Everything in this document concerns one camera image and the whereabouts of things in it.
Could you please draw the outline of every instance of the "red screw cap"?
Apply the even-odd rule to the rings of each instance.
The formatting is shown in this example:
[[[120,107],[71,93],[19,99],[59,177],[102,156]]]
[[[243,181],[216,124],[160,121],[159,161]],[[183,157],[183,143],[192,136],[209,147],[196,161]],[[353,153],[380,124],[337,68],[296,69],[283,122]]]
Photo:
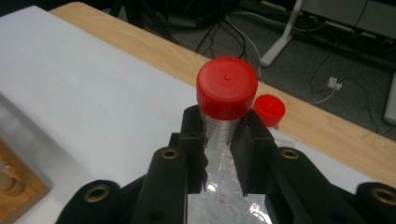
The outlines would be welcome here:
[[[283,102],[270,94],[257,97],[252,108],[268,128],[275,127],[286,112]]]
[[[248,63],[233,57],[213,59],[197,77],[198,105],[212,119],[240,119],[249,111],[257,85]]]

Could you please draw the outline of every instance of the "black plastic part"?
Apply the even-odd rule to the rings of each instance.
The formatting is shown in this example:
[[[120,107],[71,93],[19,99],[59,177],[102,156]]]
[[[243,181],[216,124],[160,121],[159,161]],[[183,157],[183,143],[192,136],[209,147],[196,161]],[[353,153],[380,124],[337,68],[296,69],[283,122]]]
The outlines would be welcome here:
[[[353,204],[368,223],[396,223],[396,189],[390,186],[360,184]]]
[[[87,202],[85,196],[90,189],[105,186],[108,189],[107,196],[98,202]],[[103,194],[103,188],[91,190],[91,197]],[[119,213],[117,211],[120,198],[120,186],[112,181],[96,180],[83,186],[73,196],[66,205],[58,218],[57,224],[86,224],[86,223],[120,223]]]
[[[303,152],[281,147],[274,151],[270,164],[293,223],[366,223]],[[276,200],[271,191],[266,196]]]
[[[187,222],[187,163],[179,147],[164,147],[152,157],[131,223]]]
[[[187,194],[199,193],[207,179],[203,134],[198,105],[187,108],[181,132],[154,153],[147,175],[122,189],[104,180],[82,187],[57,223],[186,223]],[[396,189],[379,183],[359,185],[356,195],[339,189],[304,153],[278,148],[252,110],[240,119],[231,152],[243,194],[266,194],[274,224],[396,223]],[[97,186],[108,194],[95,201],[105,191]],[[87,202],[87,192],[95,202]]]
[[[240,119],[230,146],[242,193],[264,194],[274,137],[253,110]]]
[[[207,180],[207,158],[204,154],[204,124],[198,105],[184,110],[179,136],[179,146],[186,152],[188,169],[188,193],[200,193]]]

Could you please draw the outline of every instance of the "brass insert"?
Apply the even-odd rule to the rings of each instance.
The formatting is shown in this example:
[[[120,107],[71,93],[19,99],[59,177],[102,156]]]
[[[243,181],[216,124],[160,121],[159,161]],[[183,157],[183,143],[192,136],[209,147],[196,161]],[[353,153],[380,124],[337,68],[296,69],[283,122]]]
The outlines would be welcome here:
[[[281,149],[280,154],[283,157],[292,160],[298,159],[300,157],[300,155],[297,152],[291,149]]]
[[[371,190],[373,196],[382,203],[387,203],[390,205],[396,205],[396,194],[381,188],[375,188]]]
[[[96,185],[87,190],[84,195],[84,200],[87,203],[97,203],[107,197],[109,193],[110,188],[107,185]]]
[[[174,149],[167,149],[164,150],[161,155],[163,156],[164,159],[171,160],[178,156],[178,151]]]

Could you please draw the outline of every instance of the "clear plastic tube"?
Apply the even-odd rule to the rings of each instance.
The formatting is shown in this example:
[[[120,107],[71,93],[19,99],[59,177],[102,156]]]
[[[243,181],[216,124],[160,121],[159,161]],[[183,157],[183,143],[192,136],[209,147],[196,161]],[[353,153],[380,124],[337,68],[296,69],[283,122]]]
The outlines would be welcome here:
[[[220,168],[225,149],[231,144],[239,119],[212,119],[204,112],[201,112],[201,117],[205,125],[204,153],[208,159],[206,171],[209,174],[214,174]]]

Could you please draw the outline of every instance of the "loose red cap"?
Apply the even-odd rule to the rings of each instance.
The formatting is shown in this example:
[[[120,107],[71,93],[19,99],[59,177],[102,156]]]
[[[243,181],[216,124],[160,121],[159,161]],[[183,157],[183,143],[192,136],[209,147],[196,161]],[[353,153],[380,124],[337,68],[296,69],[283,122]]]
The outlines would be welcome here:
[[[275,127],[286,112],[285,105],[273,95],[257,97],[252,107],[266,127]]]

